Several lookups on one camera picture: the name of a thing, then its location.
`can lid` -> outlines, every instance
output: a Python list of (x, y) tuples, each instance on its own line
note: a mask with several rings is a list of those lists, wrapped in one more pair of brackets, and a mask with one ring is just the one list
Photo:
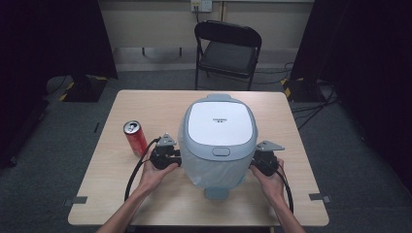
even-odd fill
[(124, 127), (123, 131), (125, 134), (133, 134), (136, 133), (140, 129), (140, 123), (136, 120), (131, 120), (127, 122)]

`chair backrest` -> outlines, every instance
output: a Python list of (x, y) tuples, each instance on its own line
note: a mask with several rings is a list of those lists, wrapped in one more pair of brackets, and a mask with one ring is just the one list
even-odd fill
[(199, 22), (194, 27), (194, 35), (198, 45), (200, 45), (200, 39), (204, 39), (243, 47), (258, 49), (261, 47), (260, 35), (253, 28), (222, 21)]

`red soda can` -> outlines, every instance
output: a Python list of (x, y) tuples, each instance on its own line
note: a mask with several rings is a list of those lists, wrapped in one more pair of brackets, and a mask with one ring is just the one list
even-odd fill
[(148, 146), (145, 135), (143, 134), (142, 125), (137, 120), (131, 120), (124, 125), (123, 131), (134, 154), (142, 157)]

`printed logo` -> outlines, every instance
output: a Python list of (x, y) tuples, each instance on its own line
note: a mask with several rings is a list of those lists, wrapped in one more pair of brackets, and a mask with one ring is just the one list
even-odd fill
[(227, 119), (226, 118), (213, 118), (213, 121), (216, 123), (225, 123)]

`gray carpet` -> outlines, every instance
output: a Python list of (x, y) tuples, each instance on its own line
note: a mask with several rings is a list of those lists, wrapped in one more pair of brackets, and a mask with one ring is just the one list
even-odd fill
[[(264, 72), (282, 70), (264, 70)], [(257, 73), (252, 90), (283, 91), (286, 74)], [(244, 90), (246, 83), (205, 78), (210, 89)], [(94, 232), (71, 226), (69, 207), (76, 196), (105, 120), (121, 89), (193, 89), (194, 71), (121, 72), (109, 80), (98, 103), (59, 102), (71, 81), (50, 80), (44, 119), (17, 157), (17, 167), (0, 170), (0, 232)], [(323, 86), (325, 95), (330, 87)], [(291, 108), (319, 103), (291, 103)], [(295, 113), (302, 125), (312, 111)], [(299, 130), (323, 195), (330, 222), (308, 232), (411, 232), (412, 198), (385, 161), (361, 140), (355, 121), (339, 104), (327, 106)]]

